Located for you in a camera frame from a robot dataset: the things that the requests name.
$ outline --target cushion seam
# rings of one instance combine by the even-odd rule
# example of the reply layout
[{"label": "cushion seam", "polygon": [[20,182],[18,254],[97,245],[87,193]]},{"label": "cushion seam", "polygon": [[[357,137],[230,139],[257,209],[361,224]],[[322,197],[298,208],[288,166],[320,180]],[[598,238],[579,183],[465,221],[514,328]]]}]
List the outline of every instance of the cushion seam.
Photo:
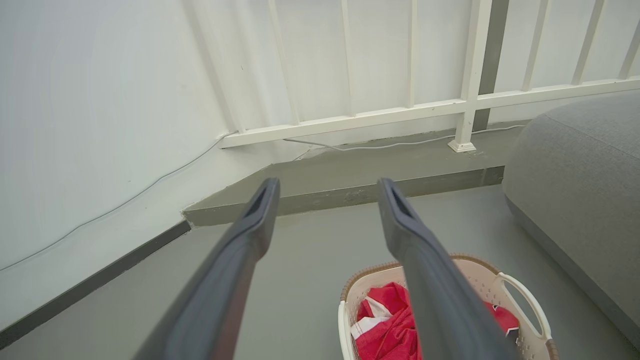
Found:
[{"label": "cushion seam", "polygon": [[566,127],[567,129],[571,129],[571,130],[575,131],[576,133],[580,133],[580,134],[582,134],[582,135],[584,135],[584,136],[586,136],[586,137],[588,137],[588,138],[590,138],[590,139],[593,139],[593,140],[595,140],[595,141],[597,141],[597,142],[601,143],[602,145],[605,145],[605,146],[607,146],[607,147],[610,147],[610,148],[612,148],[612,149],[614,149],[614,150],[616,150],[616,151],[618,151],[618,152],[620,152],[620,153],[622,153],[622,154],[624,154],[624,155],[626,155],[626,156],[628,156],[628,157],[630,157],[630,158],[633,158],[633,159],[635,159],[635,160],[640,160],[640,158],[638,158],[638,157],[636,157],[636,156],[634,156],[634,155],[631,155],[631,154],[629,154],[628,152],[626,152],[626,151],[624,151],[624,150],[622,150],[622,149],[619,149],[619,148],[617,148],[617,147],[615,147],[615,146],[613,146],[613,145],[611,145],[611,144],[609,144],[609,143],[605,143],[604,141],[602,141],[602,140],[600,140],[600,139],[598,139],[598,138],[595,138],[595,137],[593,137],[593,136],[591,136],[591,135],[589,135],[589,134],[586,134],[585,132],[580,131],[580,130],[578,130],[578,129],[574,128],[574,127],[571,127],[571,126],[569,126],[569,125],[567,125],[567,124],[563,124],[562,122],[560,122],[560,121],[558,121],[558,120],[556,120],[556,119],[553,119],[553,118],[549,117],[547,114],[542,114],[541,116],[544,116],[544,117],[546,117],[547,119],[549,119],[549,120],[551,120],[551,121],[555,122],[556,124],[559,124],[559,125],[562,125],[562,126]]}]

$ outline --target white fabric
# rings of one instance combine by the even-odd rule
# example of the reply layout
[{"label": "white fabric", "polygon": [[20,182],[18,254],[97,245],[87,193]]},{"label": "white fabric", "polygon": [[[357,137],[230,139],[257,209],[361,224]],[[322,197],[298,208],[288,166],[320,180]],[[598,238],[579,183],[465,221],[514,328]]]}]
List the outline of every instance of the white fabric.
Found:
[{"label": "white fabric", "polygon": [[373,329],[379,323],[391,319],[391,312],[383,304],[380,304],[370,297],[364,298],[364,301],[369,302],[369,306],[371,307],[371,312],[373,313],[374,317],[362,318],[360,319],[360,321],[351,326],[351,335],[353,336],[354,340],[357,340],[360,335]]}]

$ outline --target fabric upholstery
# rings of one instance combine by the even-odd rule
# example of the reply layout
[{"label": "fabric upholstery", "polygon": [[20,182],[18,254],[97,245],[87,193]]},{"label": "fabric upholstery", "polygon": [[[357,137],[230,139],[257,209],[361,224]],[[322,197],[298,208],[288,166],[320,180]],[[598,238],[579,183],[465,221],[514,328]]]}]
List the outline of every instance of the fabric upholstery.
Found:
[{"label": "fabric upholstery", "polygon": [[507,198],[638,327],[639,145],[640,96],[563,106],[522,131],[502,183]]}]

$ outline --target black baseboard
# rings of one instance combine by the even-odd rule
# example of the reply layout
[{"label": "black baseboard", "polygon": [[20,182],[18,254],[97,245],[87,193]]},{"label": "black baseboard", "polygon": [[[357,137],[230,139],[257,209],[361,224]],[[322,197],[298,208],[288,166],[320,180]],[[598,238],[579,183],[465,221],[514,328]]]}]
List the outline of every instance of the black baseboard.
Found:
[{"label": "black baseboard", "polygon": [[84,280],[59,297],[56,297],[39,309],[33,311],[31,314],[28,314],[13,325],[7,327],[5,330],[0,332],[0,350],[11,345],[14,341],[17,341],[43,323],[49,321],[66,308],[80,301],[82,298],[105,285],[107,282],[115,279],[120,274],[144,260],[147,256],[153,254],[158,249],[187,233],[189,230],[191,230],[191,227],[186,221],[173,226],[171,229],[156,236],[106,268],[100,270],[96,274],[93,274],[87,280]]}]

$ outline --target electrical cable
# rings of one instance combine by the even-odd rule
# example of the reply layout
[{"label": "electrical cable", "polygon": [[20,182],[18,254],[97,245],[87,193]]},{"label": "electrical cable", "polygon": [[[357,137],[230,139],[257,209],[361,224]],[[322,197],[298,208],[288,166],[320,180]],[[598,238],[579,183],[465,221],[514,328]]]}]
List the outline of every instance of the electrical cable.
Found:
[{"label": "electrical cable", "polygon": [[[510,129],[513,129],[514,127],[524,127],[524,125],[514,125],[514,126],[509,126],[509,127],[500,127],[499,129],[479,130],[479,131],[474,131],[471,134],[474,135],[474,134],[481,134],[481,133],[489,133],[490,131],[510,130]],[[385,146],[361,146],[361,147],[349,147],[347,149],[341,149],[341,148],[336,147],[336,146],[326,145],[325,143],[308,142],[308,141],[304,141],[304,140],[293,140],[293,139],[283,139],[283,140],[287,141],[287,142],[299,142],[299,143],[307,143],[307,144],[310,144],[310,145],[318,145],[318,146],[328,147],[329,149],[334,149],[334,150],[338,150],[338,151],[351,151],[351,150],[364,150],[364,149],[386,149],[388,147],[394,147],[394,146],[398,146],[398,145],[418,145],[418,144],[421,144],[421,143],[428,143],[428,142],[434,142],[434,141],[438,141],[438,140],[442,140],[442,139],[454,138],[455,136],[456,135],[447,135],[447,136],[443,136],[443,137],[440,137],[440,138],[424,140],[424,141],[421,141],[421,142],[397,142],[397,143],[393,143],[391,145],[385,145]]]},{"label": "electrical cable", "polygon": [[96,221],[96,220],[98,220],[98,219],[100,219],[100,218],[102,218],[102,217],[105,217],[105,216],[109,215],[110,213],[112,213],[112,212],[116,211],[117,209],[120,209],[122,206],[125,206],[126,204],[130,203],[133,199],[135,199],[135,198],[139,197],[139,196],[140,196],[140,195],[142,195],[145,191],[149,190],[152,186],[154,186],[155,184],[157,184],[158,182],[160,182],[160,180],[162,180],[162,179],[166,178],[167,176],[172,175],[172,174],[174,174],[174,173],[176,173],[176,172],[178,172],[178,171],[182,170],[183,168],[186,168],[187,166],[191,165],[194,161],[196,161],[197,159],[200,159],[202,156],[204,156],[204,155],[205,155],[205,154],[207,154],[209,151],[211,151],[211,149],[213,149],[213,148],[214,148],[214,147],[215,147],[215,146],[216,146],[220,141],[222,141],[222,139],[226,138],[227,136],[229,136],[229,135],[231,135],[231,134],[235,134],[235,133],[237,133],[237,131],[233,131],[233,132],[231,132],[231,133],[226,133],[226,134],[222,135],[221,137],[219,137],[219,138],[218,138],[218,139],[213,143],[213,145],[211,145],[210,147],[208,147],[208,148],[207,148],[207,150],[205,150],[203,153],[201,153],[200,155],[198,155],[195,159],[193,159],[193,160],[189,161],[188,163],[184,164],[183,166],[181,166],[181,167],[179,167],[179,168],[177,168],[177,169],[175,169],[175,170],[173,170],[173,171],[171,171],[171,172],[169,172],[169,173],[167,173],[167,174],[165,174],[165,175],[162,175],[161,177],[158,177],[158,179],[157,179],[157,180],[155,180],[151,185],[147,186],[147,187],[146,187],[144,190],[142,190],[141,192],[137,193],[134,197],[130,198],[129,200],[127,200],[127,201],[123,202],[122,204],[120,204],[120,205],[116,206],[115,208],[113,208],[113,209],[111,209],[111,210],[107,211],[106,213],[104,213],[104,214],[102,214],[102,215],[99,215],[99,216],[97,216],[97,217],[95,217],[95,218],[93,218],[93,219],[91,219],[91,220],[87,220],[87,221],[83,222],[82,224],[80,224],[80,225],[76,226],[75,228],[73,228],[73,230],[69,231],[66,235],[64,235],[64,236],[62,236],[61,238],[57,239],[56,241],[54,241],[53,243],[49,244],[49,245],[48,245],[48,246],[46,246],[45,248],[42,248],[42,249],[38,250],[37,252],[35,252],[35,253],[33,253],[33,254],[31,254],[31,255],[27,256],[26,258],[21,259],[21,260],[18,260],[18,261],[16,261],[16,262],[12,263],[11,265],[7,265],[7,266],[3,267],[2,269],[0,269],[0,271],[3,271],[3,270],[5,270],[5,269],[7,269],[7,268],[10,268],[10,267],[14,266],[14,265],[17,265],[17,264],[19,264],[19,263],[21,263],[21,262],[23,262],[23,261],[25,261],[25,260],[27,260],[27,259],[29,259],[29,258],[32,258],[33,256],[36,256],[36,255],[40,254],[40,253],[41,253],[41,252],[43,252],[43,251],[46,251],[47,249],[51,248],[51,247],[52,247],[52,246],[54,246],[55,244],[57,244],[57,243],[61,242],[62,240],[64,240],[67,236],[69,236],[69,235],[73,234],[76,230],[80,229],[82,226],[85,226],[86,224],[89,224],[89,223],[91,223],[91,222],[94,222],[94,221]]},{"label": "electrical cable", "polygon": [[[524,125],[514,125],[514,126],[509,126],[509,127],[501,127],[501,128],[499,128],[499,129],[487,129],[487,130],[474,131],[474,132],[472,132],[472,134],[474,135],[474,134],[488,133],[488,132],[490,132],[490,131],[510,130],[510,129],[515,128],[515,127],[524,127]],[[49,249],[49,248],[53,247],[53,246],[54,246],[54,245],[56,245],[57,243],[59,243],[59,242],[61,242],[62,240],[64,240],[67,236],[69,236],[69,235],[73,234],[76,230],[80,229],[81,227],[83,227],[83,226],[85,226],[85,225],[87,225],[87,224],[89,224],[89,223],[92,223],[92,222],[94,222],[94,221],[96,221],[96,220],[98,220],[98,219],[100,219],[100,218],[102,218],[102,217],[105,217],[105,216],[109,215],[110,213],[112,213],[112,212],[114,212],[114,211],[116,211],[116,210],[120,209],[122,206],[125,206],[126,204],[128,204],[128,203],[130,203],[132,200],[134,200],[135,198],[137,198],[137,197],[139,197],[140,195],[142,195],[143,193],[145,193],[145,192],[146,192],[147,190],[149,190],[152,186],[154,186],[155,184],[157,184],[158,182],[160,182],[160,180],[162,180],[162,179],[166,178],[167,176],[170,176],[170,175],[172,175],[172,174],[174,174],[174,173],[176,173],[176,172],[178,172],[178,171],[182,170],[183,168],[186,168],[187,166],[191,165],[191,164],[192,164],[192,163],[194,163],[196,160],[200,159],[202,156],[204,156],[204,155],[205,155],[205,154],[207,154],[209,151],[211,151],[211,149],[213,149],[213,148],[214,148],[214,147],[215,147],[219,142],[221,142],[221,141],[222,141],[222,139],[226,138],[226,137],[227,137],[227,136],[229,136],[229,135],[235,134],[235,133],[237,133],[237,131],[233,131],[233,132],[231,132],[231,133],[226,133],[226,134],[222,135],[222,136],[221,136],[221,137],[219,137],[219,138],[218,138],[218,139],[217,139],[217,140],[216,140],[216,141],[215,141],[215,142],[214,142],[210,147],[208,147],[208,148],[207,148],[207,150],[205,150],[203,153],[201,153],[200,155],[198,155],[196,158],[194,158],[193,160],[191,160],[191,161],[189,161],[188,163],[184,164],[183,166],[181,166],[181,167],[179,167],[179,168],[177,168],[177,169],[175,169],[175,170],[173,170],[173,171],[171,171],[171,172],[169,172],[169,173],[167,173],[167,174],[165,174],[165,175],[163,175],[163,176],[159,177],[157,180],[155,180],[155,181],[154,181],[153,183],[151,183],[149,186],[147,186],[146,188],[144,188],[142,191],[138,192],[135,196],[131,197],[129,200],[127,200],[127,201],[125,201],[125,202],[121,203],[120,205],[116,206],[115,208],[113,208],[113,209],[111,209],[111,210],[107,211],[106,213],[103,213],[102,215],[99,215],[99,216],[97,216],[97,217],[92,218],[91,220],[87,220],[87,221],[83,222],[82,224],[80,224],[80,225],[76,226],[76,227],[75,227],[75,228],[73,228],[71,231],[69,231],[67,234],[65,234],[65,235],[64,235],[64,236],[62,236],[61,238],[57,239],[57,240],[56,240],[56,241],[54,241],[53,243],[49,244],[48,246],[46,246],[46,247],[44,247],[44,248],[40,249],[39,251],[37,251],[37,252],[35,252],[35,253],[33,253],[33,254],[31,254],[31,255],[27,256],[26,258],[23,258],[23,259],[18,260],[18,261],[14,262],[14,263],[12,263],[12,264],[10,264],[10,265],[7,265],[7,266],[5,266],[5,267],[3,267],[3,268],[0,268],[0,271],[3,271],[3,270],[5,270],[5,269],[7,269],[7,268],[10,268],[10,267],[14,266],[14,265],[17,265],[17,264],[19,264],[19,263],[21,263],[21,262],[23,262],[23,261],[25,261],[25,260],[27,260],[27,259],[32,258],[33,256],[36,256],[36,255],[38,255],[38,254],[40,254],[40,253],[42,253],[42,252],[46,251],[47,249]],[[388,147],[393,147],[393,146],[398,146],[398,145],[418,145],[418,144],[422,144],[422,143],[434,142],[434,141],[438,141],[438,140],[442,140],[442,139],[448,139],[448,138],[453,138],[453,137],[455,137],[455,135],[442,136],[442,137],[440,137],[440,138],[424,140],[424,141],[421,141],[421,142],[399,142],[399,143],[393,143],[393,144],[391,144],[391,145],[385,145],[385,146],[372,146],[372,147],[367,147],[367,146],[364,146],[364,147],[350,147],[350,148],[348,148],[348,149],[341,149],[341,148],[336,147],[336,146],[326,145],[326,144],[323,144],[323,143],[317,143],[317,142],[308,142],[308,141],[304,141],[304,140],[293,140],[293,139],[283,139],[283,140],[288,141],[288,142],[298,142],[298,143],[307,143],[307,144],[310,144],[310,145],[318,145],[318,146],[328,147],[328,148],[330,148],[330,149],[334,149],[334,150],[338,150],[338,151],[351,151],[351,150],[362,150],[362,149],[386,149],[386,148],[388,148]]]}]

